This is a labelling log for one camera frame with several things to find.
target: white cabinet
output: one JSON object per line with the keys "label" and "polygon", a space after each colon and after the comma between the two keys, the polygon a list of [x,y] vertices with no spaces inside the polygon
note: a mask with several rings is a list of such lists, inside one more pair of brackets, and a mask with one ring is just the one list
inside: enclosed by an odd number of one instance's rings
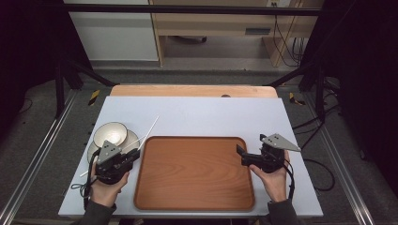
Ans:
{"label": "white cabinet", "polygon": [[[65,0],[70,4],[147,5],[147,0]],[[149,13],[71,12],[91,61],[158,61]]]}

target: hand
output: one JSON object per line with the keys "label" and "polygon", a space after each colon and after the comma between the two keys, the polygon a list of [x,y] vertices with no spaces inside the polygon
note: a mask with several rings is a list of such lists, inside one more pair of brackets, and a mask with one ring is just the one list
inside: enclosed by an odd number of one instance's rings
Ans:
{"label": "hand", "polygon": [[[94,163],[91,170],[91,177],[96,174],[96,164]],[[122,187],[127,184],[129,172],[126,172],[122,179],[114,185],[107,185],[97,180],[91,185],[90,198],[94,203],[102,204],[107,207],[112,207],[116,201],[117,194],[121,192]]]}
{"label": "hand", "polygon": [[[286,150],[284,150],[284,159],[290,161],[289,154]],[[278,203],[287,199],[286,169],[284,167],[272,173],[263,172],[255,165],[250,165],[249,168],[263,181],[266,192],[273,202]]]}

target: dark sleeve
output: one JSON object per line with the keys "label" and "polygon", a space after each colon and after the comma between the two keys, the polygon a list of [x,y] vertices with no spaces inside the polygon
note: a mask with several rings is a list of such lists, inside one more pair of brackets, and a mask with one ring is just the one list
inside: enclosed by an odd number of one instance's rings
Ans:
{"label": "dark sleeve", "polygon": [[283,202],[269,202],[269,214],[260,218],[265,225],[303,225],[304,221],[299,220],[293,208],[291,200]]}
{"label": "dark sleeve", "polygon": [[115,205],[112,208],[109,208],[102,204],[90,201],[85,209],[83,218],[71,223],[71,225],[108,225],[115,210]]}

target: black backdrop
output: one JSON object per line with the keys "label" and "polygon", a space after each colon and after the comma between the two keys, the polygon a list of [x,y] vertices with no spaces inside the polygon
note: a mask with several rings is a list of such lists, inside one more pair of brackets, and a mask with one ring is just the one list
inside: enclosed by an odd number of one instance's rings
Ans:
{"label": "black backdrop", "polygon": [[[350,3],[326,1],[325,8]],[[398,2],[357,0],[328,42],[321,65],[338,78],[339,101],[365,156],[398,196]],[[311,60],[338,17],[318,19],[302,64]],[[303,80],[314,79],[308,71]]]}
{"label": "black backdrop", "polygon": [[[60,58],[92,69],[69,14],[42,10],[40,2],[0,1],[0,137],[22,107],[26,90],[54,79]],[[64,69],[78,76],[75,70]]]}

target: wooden tray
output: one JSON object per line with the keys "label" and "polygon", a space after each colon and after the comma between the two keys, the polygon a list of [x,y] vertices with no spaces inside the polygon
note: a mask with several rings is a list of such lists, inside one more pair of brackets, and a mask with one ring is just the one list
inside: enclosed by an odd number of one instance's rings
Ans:
{"label": "wooden tray", "polygon": [[134,204],[142,210],[247,211],[254,206],[250,170],[235,137],[146,140]]}

